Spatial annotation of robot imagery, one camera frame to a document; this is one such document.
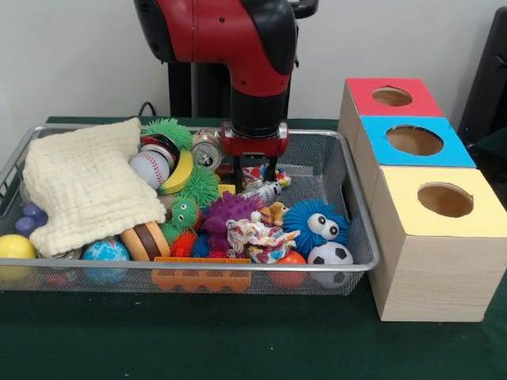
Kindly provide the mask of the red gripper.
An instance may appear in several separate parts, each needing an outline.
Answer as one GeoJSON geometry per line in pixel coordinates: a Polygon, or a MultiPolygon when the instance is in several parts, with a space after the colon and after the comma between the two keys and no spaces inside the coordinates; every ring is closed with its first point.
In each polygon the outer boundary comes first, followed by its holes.
{"type": "Polygon", "coordinates": [[[237,194],[242,192],[242,166],[241,156],[262,156],[270,157],[265,169],[265,179],[274,181],[276,179],[277,157],[281,156],[288,144],[288,125],[280,123],[276,135],[268,138],[249,138],[236,133],[231,122],[221,123],[221,147],[225,154],[234,156],[233,175],[234,186],[237,194]]]}

